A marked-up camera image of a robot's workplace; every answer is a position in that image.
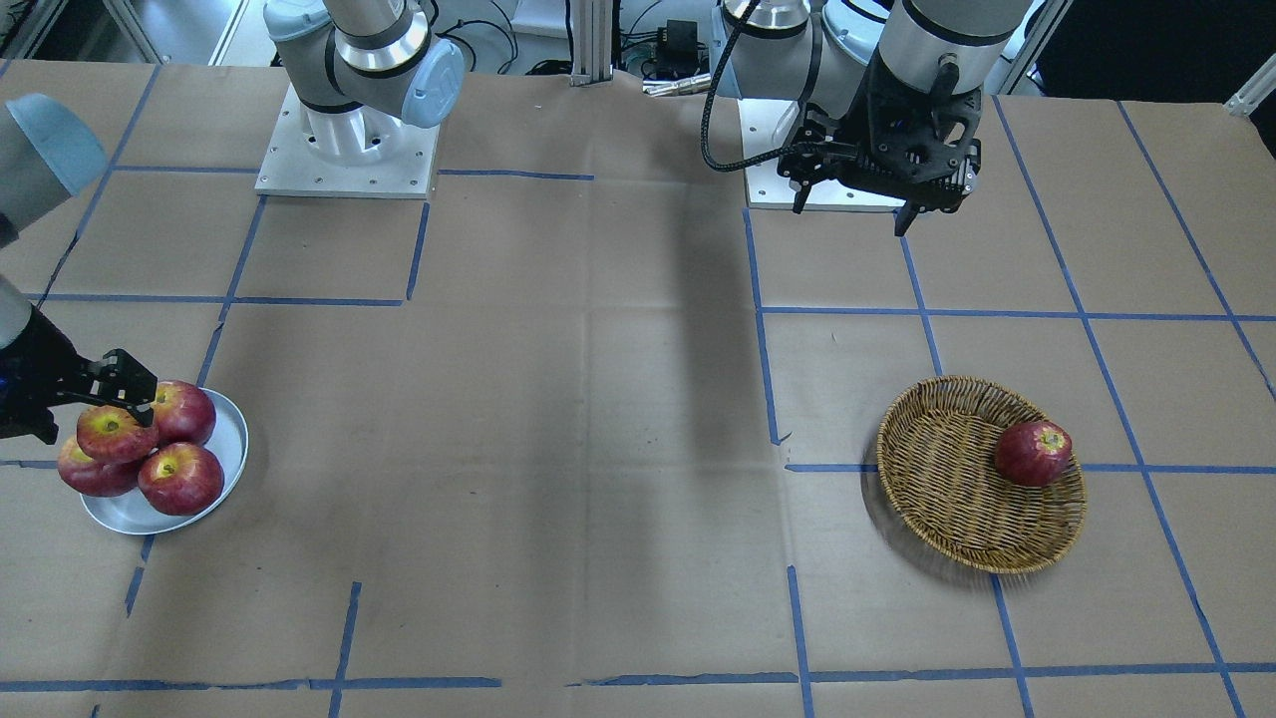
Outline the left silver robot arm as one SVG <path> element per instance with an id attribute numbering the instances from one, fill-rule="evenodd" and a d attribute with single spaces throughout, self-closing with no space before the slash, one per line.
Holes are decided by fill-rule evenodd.
<path id="1" fill-rule="evenodd" d="M 983 165 L 976 133 L 983 88 L 1025 22 L 1027 1 L 894 1 L 870 54 L 852 54 L 835 28 L 835 1 L 721 1 L 723 45 L 715 50 L 699 150 L 709 170 L 739 172 L 775 161 L 801 212 L 812 187 L 894 198 L 894 232 L 928 212 L 952 213 Z M 783 99 L 798 114 L 775 149 L 715 159 L 709 126 L 718 85 L 738 99 Z"/>

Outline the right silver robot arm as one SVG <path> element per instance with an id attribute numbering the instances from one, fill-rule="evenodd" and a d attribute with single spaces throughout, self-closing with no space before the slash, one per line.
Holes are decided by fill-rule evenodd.
<path id="1" fill-rule="evenodd" d="M 256 190 L 410 196 L 427 177 L 433 135 L 459 99 L 467 62 L 416 1 L 268 1 L 268 36 L 290 77 Z M 92 129 L 46 94 L 3 105 L 3 244 L 108 172 Z M 128 351 L 85 358 L 36 304 L 3 282 L 3 437 L 59 436 L 56 406 L 115 406 L 154 422 L 154 372 Z"/>

